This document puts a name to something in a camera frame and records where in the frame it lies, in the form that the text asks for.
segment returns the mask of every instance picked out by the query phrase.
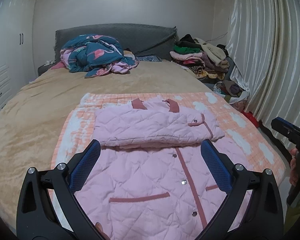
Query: flamingo print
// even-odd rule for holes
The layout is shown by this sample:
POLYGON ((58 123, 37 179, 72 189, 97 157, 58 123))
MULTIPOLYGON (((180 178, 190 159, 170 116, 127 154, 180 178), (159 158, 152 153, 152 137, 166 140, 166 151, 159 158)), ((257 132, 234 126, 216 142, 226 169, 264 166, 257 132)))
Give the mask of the flamingo print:
POLYGON ((99 38, 103 37, 103 35, 94 35, 94 36, 88 36, 86 39, 93 38, 94 40, 97 40, 99 38))
POLYGON ((84 50, 85 48, 86 48, 86 46, 82 46, 82 47, 79 47, 79 48, 75 49, 74 51, 75 52, 80 52, 80 51, 84 50))
POLYGON ((105 52, 106 53, 114 53, 114 51, 112 51, 112 50, 111 51, 106 51, 106 50, 103 50, 103 49, 97 49, 96 51, 93 51, 93 52, 89 53, 88 56, 94 53, 94 60, 95 60, 98 57, 103 56, 105 52))

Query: human hand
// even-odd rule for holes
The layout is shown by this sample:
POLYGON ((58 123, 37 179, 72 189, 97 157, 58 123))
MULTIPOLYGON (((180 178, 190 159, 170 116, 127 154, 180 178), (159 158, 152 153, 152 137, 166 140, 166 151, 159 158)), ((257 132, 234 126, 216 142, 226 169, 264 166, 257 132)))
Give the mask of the human hand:
POLYGON ((297 162, 296 162, 296 154, 297 154, 298 150, 296 148, 292 149, 290 151, 290 154, 292 155, 292 160, 290 162, 290 168, 291 168, 291 172, 290 172, 290 179, 289 182, 295 187, 297 182, 298 182, 298 174, 297 174, 297 162))
POLYGON ((104 232, 103 232, 103 228, 102 225, 97 222, 96 223, 96 229, 99 231, 100 234, 102 234, 102 236, 106 239, 106 240, 111 240, 109 236, 107 236, 104 232))

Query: gray headboard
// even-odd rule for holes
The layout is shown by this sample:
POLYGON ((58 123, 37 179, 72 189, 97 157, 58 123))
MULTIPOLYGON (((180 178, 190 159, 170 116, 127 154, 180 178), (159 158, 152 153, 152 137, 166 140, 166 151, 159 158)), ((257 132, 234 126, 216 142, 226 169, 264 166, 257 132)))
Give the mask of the gray headboard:
POLYGON ((82 34, 99 34, 115 37, 123 49, 130 49, 135 56, 157 55, 170 60, 169 52, 177 35, 177 28, 144 24, 97 24, 56 31, 55 60, 60 61, 61 47, 70 39, 82 34))

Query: white wardrobe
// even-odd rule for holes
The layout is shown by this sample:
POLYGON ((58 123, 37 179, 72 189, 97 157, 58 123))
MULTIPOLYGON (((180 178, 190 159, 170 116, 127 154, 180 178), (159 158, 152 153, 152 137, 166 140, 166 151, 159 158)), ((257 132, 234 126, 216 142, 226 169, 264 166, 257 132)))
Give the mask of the white wardrobe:
POLYGON ((33 81, 32 25, 35 0, 0 0, 0 110, 33 81))

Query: pile of clothes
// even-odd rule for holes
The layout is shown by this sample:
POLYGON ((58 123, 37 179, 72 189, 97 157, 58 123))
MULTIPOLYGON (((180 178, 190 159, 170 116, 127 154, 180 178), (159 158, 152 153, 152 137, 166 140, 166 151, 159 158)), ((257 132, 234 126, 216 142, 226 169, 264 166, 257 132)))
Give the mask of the pile of clothes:
POLYGON ((61 49, 61 61, 69 72, 87 72, 85 78, 114 73, 127 73, 138 65, 134 55, 124 53, 117 39, 96 34, 80 35, 61 49))
POLYGON ((190 34, 177 41, 173 50, 170 52, 172 61, 191 70, 201 82, 215 84, 224 80, 228 72, 226 50, 199 38, 193 39, 190 34))

